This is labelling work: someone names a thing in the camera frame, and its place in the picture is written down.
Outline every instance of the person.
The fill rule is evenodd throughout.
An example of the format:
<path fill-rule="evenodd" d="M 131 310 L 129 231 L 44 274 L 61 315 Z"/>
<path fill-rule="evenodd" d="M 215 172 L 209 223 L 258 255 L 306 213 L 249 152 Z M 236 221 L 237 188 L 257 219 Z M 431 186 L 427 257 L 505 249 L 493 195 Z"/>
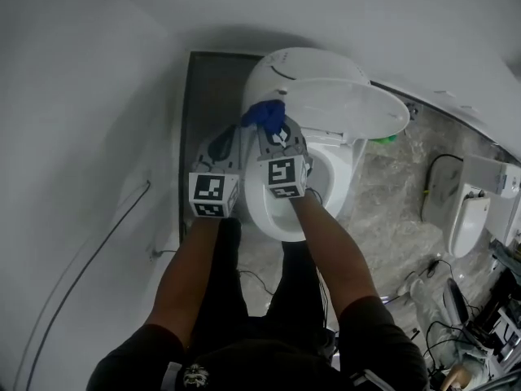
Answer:
<path fill-rule="evenodd" d="M 398 288 L 398 296 L 405 294 L 410 295 L 416 306 L 416 317 L 430 348 L 434 367 L 446 375 L 440 391 L 446 391 L 449 387 L 467 391 L 488 382 L 488 355 L 460 329 L 451 328 L 427 286 L 415 272 L 409 274 Z"/>
<path fill-rule="evenodd" d="M 267 314 L 247 315 L 240 222 L 197 218 L 147 321 L 95 368 L 87 389 L 428 389 L 418 347 L 379 299 L 360 249 L 313 193 L 291 199 L 306 240 L 282 243 Z M 317 268 L 339 320 L 340 371 Z"/>

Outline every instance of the black sleeve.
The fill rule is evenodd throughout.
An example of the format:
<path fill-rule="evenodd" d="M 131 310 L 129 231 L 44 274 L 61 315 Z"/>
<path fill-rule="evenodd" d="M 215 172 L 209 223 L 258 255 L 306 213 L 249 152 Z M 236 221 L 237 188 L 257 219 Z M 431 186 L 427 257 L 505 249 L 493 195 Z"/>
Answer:
<path fill-rule="evenodd" d="M 429 389 L 427 367 L 418 347 L 394 323 L 378 297 L 364 297 L 340 316 L 342 375 L 372 371 L 394 389 Z"/>
<path fill-rule="evenodd" d="M 160 389 L 170 362 L 182 363 L 184 350 L 171 331 L 154 324 L 137 330 L 98 364 L 87 391 Z"/>

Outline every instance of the person's leg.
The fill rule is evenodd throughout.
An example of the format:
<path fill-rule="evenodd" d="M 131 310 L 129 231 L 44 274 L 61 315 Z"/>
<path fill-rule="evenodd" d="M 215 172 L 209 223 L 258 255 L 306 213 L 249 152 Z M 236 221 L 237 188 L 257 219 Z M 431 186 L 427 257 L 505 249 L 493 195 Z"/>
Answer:
<path fill-rule="evenodd" d="M 295 327 L 324 327 L 324 309 L 317 267 L 304 242 L 282 242 L 282 279 L 266 318 Z"/>
<path fill-rule="evenodd" d="M 194 336 L 219 334 L 221 329 L 247 319 L 247 307 L 239 281 L 237 264 L 241 224 L 235 218 L 221 221 L 212 259 L 212 269 Z"/>
<path fill-rule="evenodd" d="M 436 366 L 440 367 L 440 365 L 443 365 L 445 368 L 450 368 L 457 361 L 456 342 L 448 341 L 441 345 L 436 344 L 444 340 L 456 339 L 457 336 L 454 334 L 454 330 L 438 323 L 433 324 L 433 322 L 441 322 L 450 326 L 450 323 L 447 323 L 445 320 L 441 308 L 432 299 L 427 286 L 420 278 L 417 278 L 410 284 L 409 292 L 416 305 L 416 318 L 418 319 L 420 330 L 426 337 L 428 346 L 432 348 L 432 357 L 436 361 Z"/>

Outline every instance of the toilet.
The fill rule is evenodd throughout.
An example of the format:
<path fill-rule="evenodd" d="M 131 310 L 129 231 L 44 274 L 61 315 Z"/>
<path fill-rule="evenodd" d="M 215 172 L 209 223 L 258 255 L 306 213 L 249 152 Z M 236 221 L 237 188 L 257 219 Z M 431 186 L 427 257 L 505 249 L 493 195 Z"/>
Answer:
<path fill-rule="evenodd" d="M 386 138 L 409 123 L 409 111 L 394 95 L 370 84 L 349 58 L 313 48 L 288 48 L 267 55 L 252 70 L 243 113 L 255 103 L 280 99 L 296 121 L 313 158 L 307 185 L 333 217 L 348 196 L 368 139 Z M 252 220 L 276 240 L 298 242 L 304 233 L 287 199 L 265 188 L 256 128 L 243 130 L 244 192 Z"/>

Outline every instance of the green object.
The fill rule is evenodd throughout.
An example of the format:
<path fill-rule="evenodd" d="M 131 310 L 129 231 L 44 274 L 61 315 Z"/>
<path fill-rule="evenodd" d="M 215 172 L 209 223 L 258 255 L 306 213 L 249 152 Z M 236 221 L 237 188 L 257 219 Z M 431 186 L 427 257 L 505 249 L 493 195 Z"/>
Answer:
<path fill-rule="evenodd" d="M 382 145 L 387 145 L 388 143 L 393 142 L 396 139 L 397 135 L 389 136 L 388 138 L 381 139 L 371 139 L 373 142 L 381 143 Z"/>

